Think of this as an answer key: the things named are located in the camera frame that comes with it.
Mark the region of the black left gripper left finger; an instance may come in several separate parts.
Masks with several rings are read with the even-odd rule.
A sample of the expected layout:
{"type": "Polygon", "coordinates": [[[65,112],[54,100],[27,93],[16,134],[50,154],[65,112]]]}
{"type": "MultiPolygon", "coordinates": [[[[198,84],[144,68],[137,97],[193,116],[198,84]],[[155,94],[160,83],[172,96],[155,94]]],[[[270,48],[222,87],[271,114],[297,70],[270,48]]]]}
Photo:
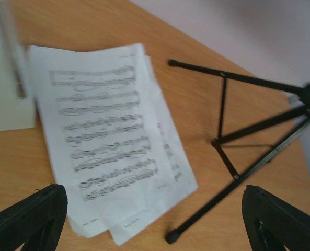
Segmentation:
{"type": "Polygon", "coordinates": [[[56,250],[67,214],[62,185],[51,184],[0,212],[0,250],[56,250]]]}

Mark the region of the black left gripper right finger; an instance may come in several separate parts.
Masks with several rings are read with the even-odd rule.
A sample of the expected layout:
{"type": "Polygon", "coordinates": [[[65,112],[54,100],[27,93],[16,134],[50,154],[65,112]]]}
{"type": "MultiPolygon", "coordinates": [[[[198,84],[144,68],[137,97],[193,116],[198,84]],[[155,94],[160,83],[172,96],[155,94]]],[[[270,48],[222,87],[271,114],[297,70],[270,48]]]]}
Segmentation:
{"type": "Polygon", "coordinates": [[[248,185],[242,215],[252,250],[310,250],[310,215],[248,185]]]}

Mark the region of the white sheet music page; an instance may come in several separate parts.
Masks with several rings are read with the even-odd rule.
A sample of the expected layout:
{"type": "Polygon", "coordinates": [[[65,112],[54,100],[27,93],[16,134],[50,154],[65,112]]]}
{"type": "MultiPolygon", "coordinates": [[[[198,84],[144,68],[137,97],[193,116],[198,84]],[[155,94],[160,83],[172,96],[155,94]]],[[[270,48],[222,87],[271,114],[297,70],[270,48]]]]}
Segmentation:
{"type": "Polygon", "coordinates": [[[173,189],[148,107],[143,55],[140,43],[94,52],[29,47],[54,177],[81,236],[162,206],[173,189]]]}
{"type": "Polygon", "coordinates": [[[110,234],[118,246],[123,245],[139,234],[198,188],[162,90],[155,77],[149,56],[146,57],[146,66],[151,79],[150,104],[155,114],[157,129],[166,153],[165,160],[170,167],[167,171],[170,188],[161,199],[152,202],[147,209],[138,212],[110,229],[110,234]]]}

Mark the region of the white grey metronome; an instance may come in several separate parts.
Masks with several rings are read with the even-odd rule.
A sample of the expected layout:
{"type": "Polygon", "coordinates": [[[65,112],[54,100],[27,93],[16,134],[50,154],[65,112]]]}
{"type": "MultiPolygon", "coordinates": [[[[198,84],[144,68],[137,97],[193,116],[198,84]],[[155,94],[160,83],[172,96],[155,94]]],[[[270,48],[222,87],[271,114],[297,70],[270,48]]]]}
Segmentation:
{"type": "Polygon", "coordinates": [[[25,50],[8,1],[0,1],[0,131],[35,125],[36,106],[25,50]]]}

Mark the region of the black tripod music stand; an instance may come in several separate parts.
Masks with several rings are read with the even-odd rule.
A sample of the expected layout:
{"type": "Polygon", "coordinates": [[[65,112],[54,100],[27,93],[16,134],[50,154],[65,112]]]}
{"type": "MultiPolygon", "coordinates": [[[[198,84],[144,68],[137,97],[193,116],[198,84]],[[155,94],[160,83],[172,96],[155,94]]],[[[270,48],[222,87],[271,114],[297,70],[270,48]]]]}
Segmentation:
{"type": "Polygon", "coordinates": [[[168,65],[171,67],[179,67],[183,69],[192,70],[195,72],[206,73],[213,76],[221,77],[222,82],[222,96],[221,96],[221,107],[219,116],[219,125],[217,131],[217,137],[211,141],[212,146],[219,153],[222,161],[224,162],[227,170],[233,178],[233,181],[224,187],[216,196],[214,196],[210,201],[208,201],[203,207],[201,207],[197,212],[195,212],[189,219],[184,221],[179,227],[171,230],[165,236],[165,241],[171,245],[175,243],[179,237],[193,224],[200,220],[204,215],[206,215],[211,209],[218,205],[225,197],[227,197],[232,191],[234,191],[239,185],[246,181],[250,176],[252,176],[256,171],[261,169],[267,163],[269,163],[274,157],[276,157],[283,149],[285,149],[289,144],[296,140],[304,130],[310,126],[310,82],[306,83],[304,86],[294,86],[274,81],[269,81],[266,79],[250,77],[246,75],[235,74],[232,72],[226,72],[216,69],[211,69],[203,66],[188,64],[180,62],[174,59],[169,59],[167,61],[168,65]],[[256,86],[261,86],[269,89],[279,90],[282,92],[293,94],[302,103],[294,109],[285,111],[273,117],[261,120],[257,123],[253,123],[247,127],[234,131],[230,134],[223,135],[223,119],[225,111],[225,101],[226,101],[226,89],[227,81],[235,80],[247,84],[252,84],[256,86]],[[246,137],[248,135],[257,133],[264,129],[271,128],[273,126],[279,125],[281,123],[293,120],[295,118],[305,116],[306,118],[290,130],[284,137],[282,137],[274,145],[262,154],[256,161],[254,161],[247,169],[239,174],[234,168],[232,162],[229,160],[225,152],[223,151],[223,145],[238,140],[240,138],[246,137]]]}

